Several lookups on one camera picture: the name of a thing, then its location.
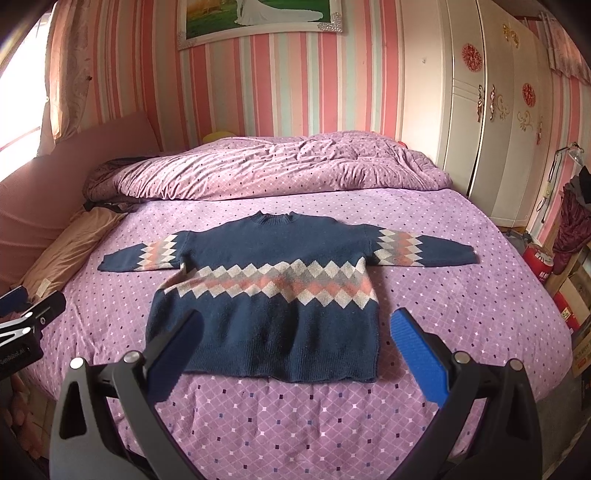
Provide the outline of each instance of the window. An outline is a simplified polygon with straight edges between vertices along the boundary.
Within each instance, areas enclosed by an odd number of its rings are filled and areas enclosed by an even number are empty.
[[[50,18],[41,17],[0,77],[0,181],[37,155]]]

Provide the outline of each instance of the blanket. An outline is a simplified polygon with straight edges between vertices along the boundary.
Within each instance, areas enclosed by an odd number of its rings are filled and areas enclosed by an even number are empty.
[[[372,132],[311,137],[232,137],[187,152],[113,160],[84,187],[90,202],[228,200],[382,187],[451,186],[422,153]]]

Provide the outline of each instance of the wall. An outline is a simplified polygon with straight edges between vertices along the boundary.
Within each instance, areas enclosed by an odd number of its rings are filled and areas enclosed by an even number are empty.
[[[525,24],[544,41],[541,22],[527,21]],[[546,160],[543,186],[548,178],[556,150],[569,145],[571,142],[577,142],[586,152],[585,159],[591,158],[591,116],[589,115],[589,112],[591,112],[591,86],[556,72],[552,72],[552,84],[554,107],[549,132],[550,151]],[[550,207],[545,222],[542,223],[541,221],[544,213],[544,209],[542,209],[540,213],[533,212],[527,226],[528,231],[539,242],[543,243],[546,240],[554,220],[560,213],[560,192],[563,186],[579,170],[580,167],[570,157],[564,157],[558,171],[558,180],[550,199]],[[536,205],[540,201],[542,193],[538,195]]]
[[[161,148],[212,131],[398,137],[397,1],[342,0],[344,35],[281,33],[177,51],[177,2],[92,2],[81,129],[145,111]]]

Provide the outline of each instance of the red flower decal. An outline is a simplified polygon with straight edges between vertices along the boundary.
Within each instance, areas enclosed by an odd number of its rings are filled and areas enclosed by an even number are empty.
[[[471,72],[482,70],[482,55],[471,43],[467,43],[462,47],[462,58]]]
[[[534,88],[529,83],[524,83],[521,92],[523,93],[523,100],[525,100],[527,106],[533,108],[535,105]]]

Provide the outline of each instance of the sweater sleeve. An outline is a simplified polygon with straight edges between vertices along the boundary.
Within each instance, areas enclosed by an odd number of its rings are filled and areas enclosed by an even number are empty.
[[[454,267],[478,263],[470,245],[428,235],[365,225],[368,265]]]
[[[180,268],[184,247],[191,232],[177,232],[157,242],[138,244],[105,255],[98,270],[139,272]]]

